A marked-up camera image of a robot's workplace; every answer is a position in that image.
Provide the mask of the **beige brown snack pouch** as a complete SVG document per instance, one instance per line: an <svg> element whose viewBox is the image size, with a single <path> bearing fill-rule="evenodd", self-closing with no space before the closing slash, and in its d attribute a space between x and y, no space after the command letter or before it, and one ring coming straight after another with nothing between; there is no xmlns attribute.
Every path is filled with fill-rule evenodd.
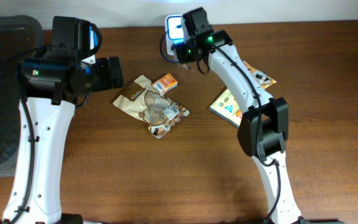
<svg viewBox="0 0 358 224"><path fill-rule="evenodd" d="M152 81L143 75L128 84L113 105L145 122L156 138L162 138L172 126L190 114L183 105L160 95L152 86Z"/></svg>

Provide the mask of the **small orange box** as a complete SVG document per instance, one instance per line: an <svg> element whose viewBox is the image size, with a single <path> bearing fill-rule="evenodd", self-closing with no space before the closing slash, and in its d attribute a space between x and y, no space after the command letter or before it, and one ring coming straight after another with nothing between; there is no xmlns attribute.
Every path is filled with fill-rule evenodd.
<svg viewBox="0 0 358 224"><path fill-rule="evenodd" d="M153 82L152 86L157 91L159 95L164 95L168 91L177 87L178 81L173 77L171 73L167 73L162 78Z"/></svg>

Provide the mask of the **yellow chip bag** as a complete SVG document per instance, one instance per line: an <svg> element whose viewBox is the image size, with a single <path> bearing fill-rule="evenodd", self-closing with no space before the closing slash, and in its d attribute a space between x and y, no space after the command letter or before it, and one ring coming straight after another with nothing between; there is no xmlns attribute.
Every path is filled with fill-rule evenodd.
<svg viewBox="0 0 358 224"><path fill-rule="evenodd" d="M266 89L277 82L266 73L252 67L246 61L243 60L243 63L256 82L263 89ZM239 127L242 119L242 112L236 99L233 97L228 88L216 98L216 100L209 106L209 109L221 118L232 123L235 127Z"/></svg>

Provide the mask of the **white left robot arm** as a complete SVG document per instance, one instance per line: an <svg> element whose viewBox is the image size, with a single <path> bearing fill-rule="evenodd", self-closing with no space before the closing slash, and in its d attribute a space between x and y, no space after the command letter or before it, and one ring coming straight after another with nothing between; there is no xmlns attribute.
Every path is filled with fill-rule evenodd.
<svg viewBox="0 0 358 224"><path fill-rule="evenodd" d="M53 18L52 42L28 50L15 76L21 131L12 193L2 223L85 224L63 213L60 181L68 128L79 98L124 84L118 57L96 58L103 36L96 24Z"/></svg>

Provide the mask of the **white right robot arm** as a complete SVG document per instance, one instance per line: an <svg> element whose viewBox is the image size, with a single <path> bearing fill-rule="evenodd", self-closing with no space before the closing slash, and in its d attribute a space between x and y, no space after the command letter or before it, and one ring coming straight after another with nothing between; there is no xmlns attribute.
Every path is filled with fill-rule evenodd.
<svg viewBox="0 0 358 224"><path fill-rule="evenodd" d="M264 223L304 223L291 189L287 165L289 107L255 80L226 31L215 31L199 7L181 17L184 41L173 47L180 64L203 61L237 101L242 120L237 138L256 164L268 203Z"/></svg>

